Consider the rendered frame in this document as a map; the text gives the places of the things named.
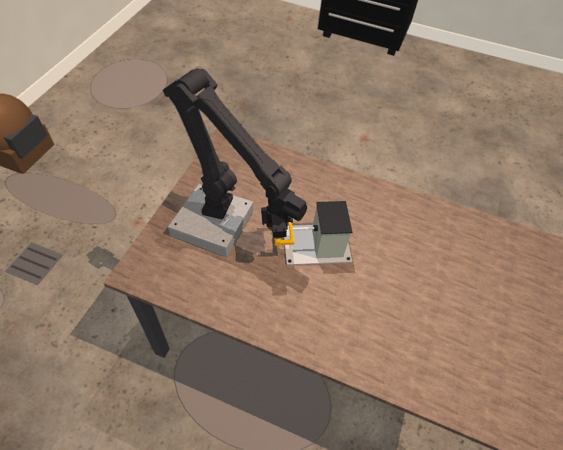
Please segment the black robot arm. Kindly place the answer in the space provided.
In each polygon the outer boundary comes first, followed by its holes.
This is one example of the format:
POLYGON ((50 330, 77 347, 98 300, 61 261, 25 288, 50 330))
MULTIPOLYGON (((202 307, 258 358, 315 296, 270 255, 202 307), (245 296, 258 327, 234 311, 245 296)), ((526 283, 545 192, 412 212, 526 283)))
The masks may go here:
POLYGON ((261 149, 221 102, 214 90, 217 85, 206 70, 195 68, 163 89, 165 97, 176 107, 202 167, 202 189, 206 194, 202 215, 224 219, 233 199, 233 194, 227 192, 235 189, 237 179, 228 164, 218 159, 200 111, 251 167, 266 190, 268 206, 274 211, 282 210, 273 212, 266 207, 273 238, 283 239, 287 237, 288 216, 300 221, 307 210, 306 201, 288 189, 292 182, 290 173, 261 149))

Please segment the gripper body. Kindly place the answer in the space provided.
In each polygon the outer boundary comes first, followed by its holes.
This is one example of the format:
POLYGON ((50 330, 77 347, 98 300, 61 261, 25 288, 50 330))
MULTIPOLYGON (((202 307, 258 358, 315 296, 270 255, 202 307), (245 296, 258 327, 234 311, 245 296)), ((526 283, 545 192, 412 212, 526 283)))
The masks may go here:
MULTIPOLYGON (((274 210, 272 210, 269 206, 268 206, 268 208, 269 208, 271 211, 273 211, 273 212, 281 212, 281 211, 282 211, 282 210, 280 210, 280 211, 274 211, 274 210)), ((272 227, 272 224, 267 222, 267 211, 266 211, 266 207, 261 208, 261 215, 262 215, 262 224, 263 224, 263 225, 266 224, 267 227, 272 227)), ((293 223, 293 218, 288 216, 288 222, 293 223)), ((286 226, 288 225, 288 222, 285 222, 285 223, 286 223, 286 226)))

